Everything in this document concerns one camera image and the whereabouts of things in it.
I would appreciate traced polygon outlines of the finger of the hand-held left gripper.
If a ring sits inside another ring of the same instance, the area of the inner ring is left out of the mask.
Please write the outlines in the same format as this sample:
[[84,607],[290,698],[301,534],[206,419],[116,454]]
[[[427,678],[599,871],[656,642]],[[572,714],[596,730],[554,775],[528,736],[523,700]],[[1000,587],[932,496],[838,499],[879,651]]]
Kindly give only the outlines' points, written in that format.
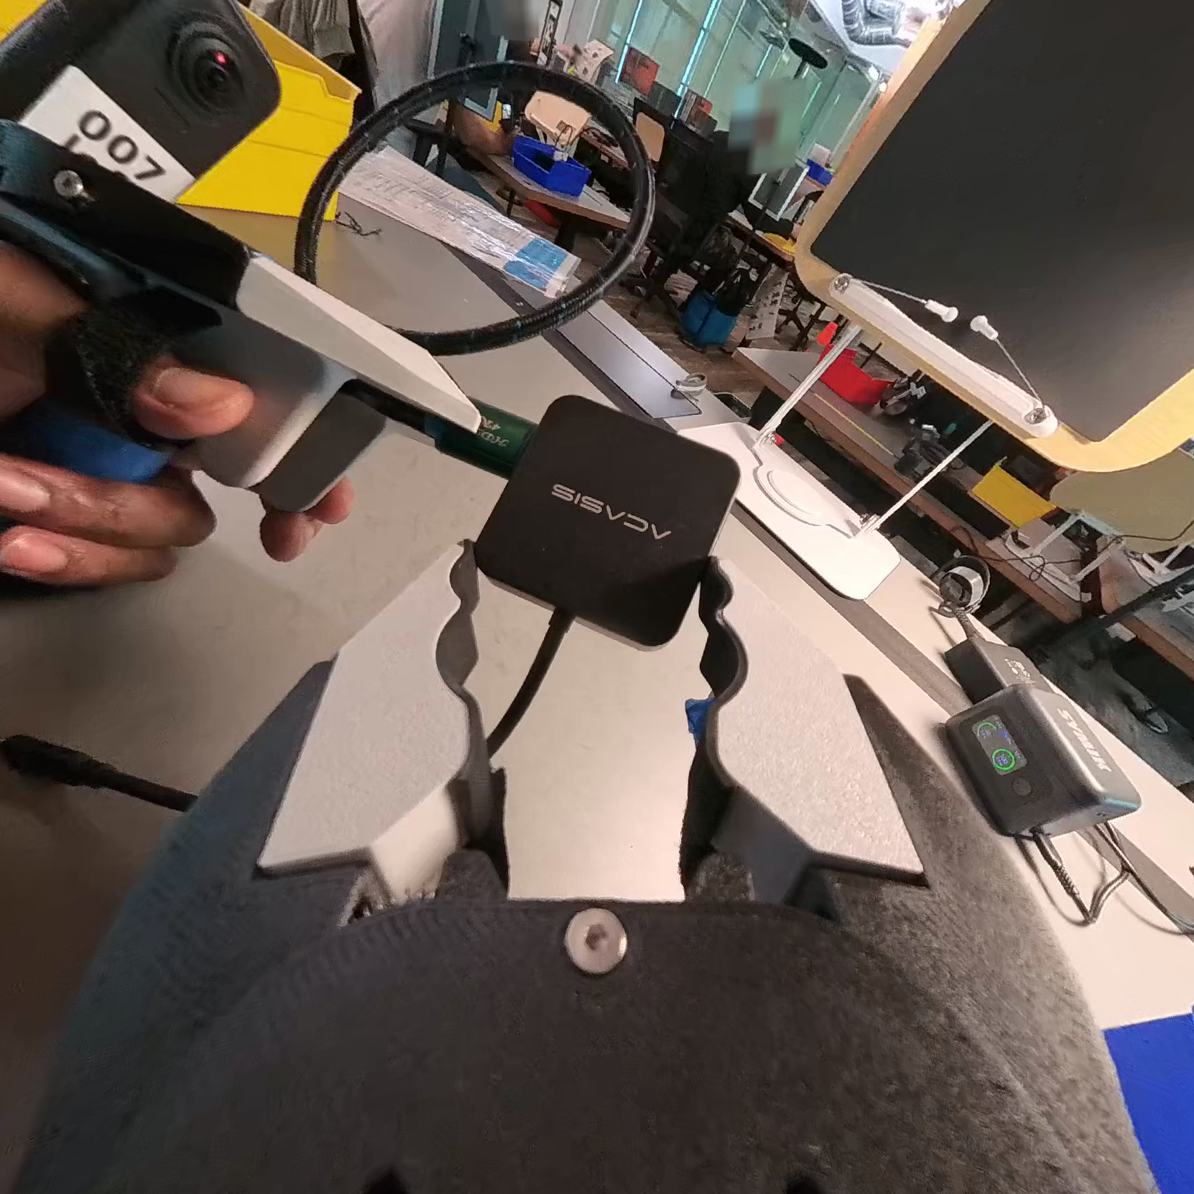
[[348,368],[243,315],[180,338],[173,353],[254,393],[246,420],[196,438],[190,461],[283,512],[318,505],[385,435],[385,413],[354,393]]
[[427,349],[265,253],[250,256],[236,308],[418,409],[468,432],[482,426],[477,406]]

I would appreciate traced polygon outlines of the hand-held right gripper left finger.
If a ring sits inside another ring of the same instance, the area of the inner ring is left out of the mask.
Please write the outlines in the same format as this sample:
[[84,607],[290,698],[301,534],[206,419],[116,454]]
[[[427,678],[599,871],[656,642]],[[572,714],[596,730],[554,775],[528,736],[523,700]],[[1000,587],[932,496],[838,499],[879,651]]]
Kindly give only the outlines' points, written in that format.
[[484,853],[510,888],[506,779],[469,691],[479,660],[474,543],[455,543],[330,661],[258,857],[280,877],[361,862],[392,902]]

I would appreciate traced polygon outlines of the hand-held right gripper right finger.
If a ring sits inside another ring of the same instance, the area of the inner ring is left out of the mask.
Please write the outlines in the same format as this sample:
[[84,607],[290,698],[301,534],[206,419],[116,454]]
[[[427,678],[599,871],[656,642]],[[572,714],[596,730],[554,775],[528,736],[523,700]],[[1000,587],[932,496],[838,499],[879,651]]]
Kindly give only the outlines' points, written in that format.
[[762,903],[797,903],[813,871],[923,886],[924,865],[842,668],[730,561],[697,610],[710,684],[682,816],[682,888],[718,865]]

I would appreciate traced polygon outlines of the yellow plastic bin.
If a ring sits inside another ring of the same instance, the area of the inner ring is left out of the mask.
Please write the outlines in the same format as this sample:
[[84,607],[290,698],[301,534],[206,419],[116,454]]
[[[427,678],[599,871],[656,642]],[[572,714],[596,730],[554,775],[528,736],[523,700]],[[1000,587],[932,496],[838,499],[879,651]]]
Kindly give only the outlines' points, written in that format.
[[327,157],[352,128],[359,87],[246,12],[274,61],[274,114],[180,196],[186,206],[297,218]]
[[970,496],[1000,516],[1014,529],[1019,529],[1057,512],[1053,499],[1036,493],[1036,489],[1027,487],[1002,464],[993,464],[987,472],[983,472],[981,479],[970,489]]

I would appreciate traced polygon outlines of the braided hdmi cable green plugs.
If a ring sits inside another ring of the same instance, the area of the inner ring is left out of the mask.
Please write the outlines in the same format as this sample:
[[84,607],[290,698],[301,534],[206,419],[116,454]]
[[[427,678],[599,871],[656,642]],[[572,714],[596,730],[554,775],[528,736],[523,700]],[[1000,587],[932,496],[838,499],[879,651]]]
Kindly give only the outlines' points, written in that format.
[[[654,170],[647,149],[634,131],[634,123],[603,91],[590,80],[535,63],[474,63],[441,73],[385,103],[376,114],[358,123],[327,158],[308,190],[297,221],[292,264],[299,277],[318,282],[318,250],[326,208],[352,169],[358,167],[369,153],[381,149],[391,131],[428,110],[435,101],[455,100],[469,85],[509,85],[515,89],[547,91],[596,114],[615,135],[628,158],[631,169],[634,202],[619,245],[583,286],[526,317],[515,317],[502,323],[453,333],[417,333],[412,336],[414,345],[428,349],[432,356],[471,356],[484,349],[513,346],[578,318],[601,301],[634,264],[636,253],[647,244],[656,206]],[[452,454],[500,477],[513,474],[536,430],[535,422],[488,404],[479,406],[479,429],[468,430],[452,425],[446,417],[422,412],[403,397],[388,396],[381,387],[361,379],[348,381],[338,397],[345,397],[352,412],[371,409],[372,419],[387,419],[397,426],[420,432],[440,452]]]

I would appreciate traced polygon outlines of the black square hub with cable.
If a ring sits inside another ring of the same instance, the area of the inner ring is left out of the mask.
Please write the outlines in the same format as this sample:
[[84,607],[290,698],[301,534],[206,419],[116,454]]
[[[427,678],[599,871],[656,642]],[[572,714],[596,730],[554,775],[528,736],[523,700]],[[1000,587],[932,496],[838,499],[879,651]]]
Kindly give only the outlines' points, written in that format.
[[740,487],[734,456],[583,396],[542,413],[479,540],[477,574],[552,610],[492,763],[539,693],[568,627],[636,647],[680,630]]

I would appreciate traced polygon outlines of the person's left hand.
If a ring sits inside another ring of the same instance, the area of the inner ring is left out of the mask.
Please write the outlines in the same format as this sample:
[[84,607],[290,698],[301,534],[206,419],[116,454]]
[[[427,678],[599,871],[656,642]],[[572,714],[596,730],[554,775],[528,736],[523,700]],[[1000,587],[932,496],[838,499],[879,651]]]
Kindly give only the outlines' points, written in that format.
[[[48,392],[45,352],[86,302],[25,251],[3,245],[3,420]],[[171,440],[215,436],[249,419],[254,393],[221,375],[154,359],[132,390],[141,425]],[[158,581],[215,529],[188,468],[153,485],[92,479],[3,454],[3,572],[52,587]]]

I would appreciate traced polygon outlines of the white paper sheet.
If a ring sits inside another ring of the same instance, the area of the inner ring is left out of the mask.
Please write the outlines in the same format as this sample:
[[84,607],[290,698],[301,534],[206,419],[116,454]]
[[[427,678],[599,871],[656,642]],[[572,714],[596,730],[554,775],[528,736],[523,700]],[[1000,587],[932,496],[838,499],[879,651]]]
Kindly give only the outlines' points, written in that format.
[[340,186],[340,196],[363,202],[414,231],[462,250],[548,301],[570,292],[575,285],[579,266],[575,253],[391,146],[356,164]]

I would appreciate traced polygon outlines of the black flat power adapter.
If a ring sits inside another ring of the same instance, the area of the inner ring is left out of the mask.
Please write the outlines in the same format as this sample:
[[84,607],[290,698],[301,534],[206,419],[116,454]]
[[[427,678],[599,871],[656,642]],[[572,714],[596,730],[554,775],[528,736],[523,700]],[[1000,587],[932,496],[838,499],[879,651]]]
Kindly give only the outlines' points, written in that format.
[[962,639],[945,651],[945,663],[972,705],[1016,684],[1047,686],[1047,675],[1022,650],[992,642]]

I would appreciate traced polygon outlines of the small blue plastic bin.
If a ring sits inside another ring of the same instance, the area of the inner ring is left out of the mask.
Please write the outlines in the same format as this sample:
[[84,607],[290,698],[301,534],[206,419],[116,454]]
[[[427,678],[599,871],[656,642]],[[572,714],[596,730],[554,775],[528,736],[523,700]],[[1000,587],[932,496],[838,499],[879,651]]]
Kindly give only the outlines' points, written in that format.
[[513,167],[532,184],[568,199],[578,199],[590,186],[592,170],[558,146],[518,133],[513,141]]

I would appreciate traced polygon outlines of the grey power bank with display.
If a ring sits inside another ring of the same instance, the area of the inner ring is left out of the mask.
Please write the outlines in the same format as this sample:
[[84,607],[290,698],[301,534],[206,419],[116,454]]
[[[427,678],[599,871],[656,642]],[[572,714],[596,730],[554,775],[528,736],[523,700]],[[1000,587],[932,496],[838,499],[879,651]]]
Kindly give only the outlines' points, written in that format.
[[1043,684],[1002,688],[945,723],[950,755],[993,828],[1065,836],[1142,810],[1082,710]]

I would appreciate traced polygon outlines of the dark flat desk panel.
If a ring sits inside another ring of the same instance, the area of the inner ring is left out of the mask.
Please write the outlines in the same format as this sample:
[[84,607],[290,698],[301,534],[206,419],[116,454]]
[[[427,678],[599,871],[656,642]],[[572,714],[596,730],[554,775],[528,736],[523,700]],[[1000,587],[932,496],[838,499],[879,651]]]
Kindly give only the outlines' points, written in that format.
[[694,396],[680,392],[688,374],[609,302],[596,302],[557,333],[647,417],[671,422],[702,413],[706,383]]

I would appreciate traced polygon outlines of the blue bag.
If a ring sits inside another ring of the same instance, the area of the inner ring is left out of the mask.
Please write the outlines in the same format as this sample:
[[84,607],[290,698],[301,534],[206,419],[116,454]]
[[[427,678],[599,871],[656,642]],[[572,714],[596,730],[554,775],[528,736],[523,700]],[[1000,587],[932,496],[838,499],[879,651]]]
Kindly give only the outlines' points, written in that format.
[[706,286],[694,286],[679,306],[679,335],[694,349],[725,349],[738,323],[740,308],[723,308]]

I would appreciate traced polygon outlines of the red plastic bin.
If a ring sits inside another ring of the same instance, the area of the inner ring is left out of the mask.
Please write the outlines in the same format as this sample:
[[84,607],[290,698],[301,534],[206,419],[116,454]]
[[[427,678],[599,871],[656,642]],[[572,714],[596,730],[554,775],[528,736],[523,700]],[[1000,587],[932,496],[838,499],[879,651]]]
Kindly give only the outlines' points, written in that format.
[[894,381],[882,379],[858,366],[858,349],[843,349],[828,363],[820,381],[855,407],[876,407],[890,392]]

